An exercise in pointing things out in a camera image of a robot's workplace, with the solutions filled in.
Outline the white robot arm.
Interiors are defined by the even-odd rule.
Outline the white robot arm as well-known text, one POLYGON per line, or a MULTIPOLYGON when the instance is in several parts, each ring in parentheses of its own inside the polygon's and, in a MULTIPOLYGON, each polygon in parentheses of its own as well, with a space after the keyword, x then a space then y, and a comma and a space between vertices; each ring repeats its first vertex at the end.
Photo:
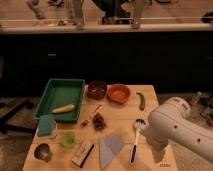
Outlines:
POLYGON ((144 129, 146 140, 156 150, 163 150, 169 140, 175 141, 213 163, 213 131, 188 121, 190 114, 184 99, 169 98, 150 112, 144 129))

